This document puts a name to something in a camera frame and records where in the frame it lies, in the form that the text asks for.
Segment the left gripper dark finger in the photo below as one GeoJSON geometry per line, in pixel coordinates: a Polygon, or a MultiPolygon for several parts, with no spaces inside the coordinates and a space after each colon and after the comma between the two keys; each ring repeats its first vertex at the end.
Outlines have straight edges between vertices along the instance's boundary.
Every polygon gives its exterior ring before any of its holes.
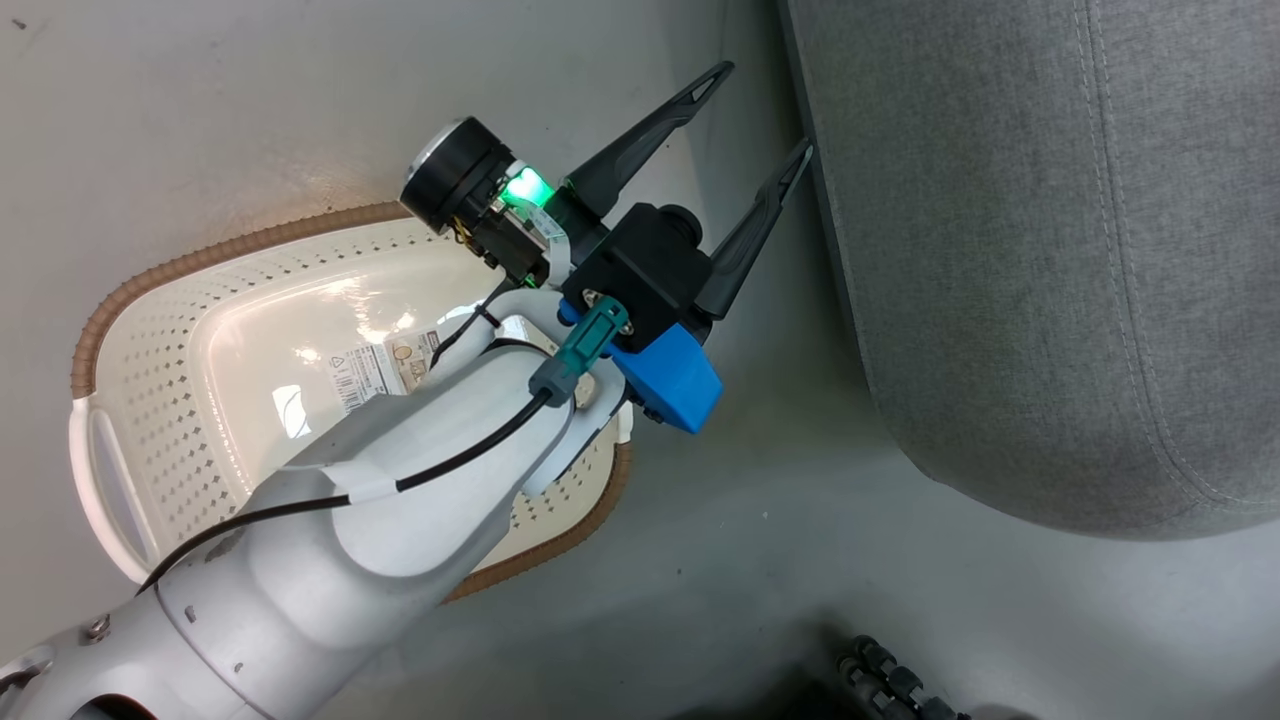
{"type": "Polygon", "coordinates": [[[723,320],[733,306],[812,155],[813,142],[801,138],[764,181],[751,206],[710,255],[710,275],[698,295],[696,307],[713,322],[723,320]]]}

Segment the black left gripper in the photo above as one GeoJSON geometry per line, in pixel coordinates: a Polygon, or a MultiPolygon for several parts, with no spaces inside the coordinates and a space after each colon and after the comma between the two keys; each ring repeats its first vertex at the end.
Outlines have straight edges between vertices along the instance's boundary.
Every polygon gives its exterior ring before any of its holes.
{"type": "Polygon", "coordinates": [[[552,187],[479,119],[447,126],[413,159],[399,204],[436,233],[452,232],[517,287],[558,286],[604,240],[600,218],[622,188],[731,77],[719,61],[552,187]]]}

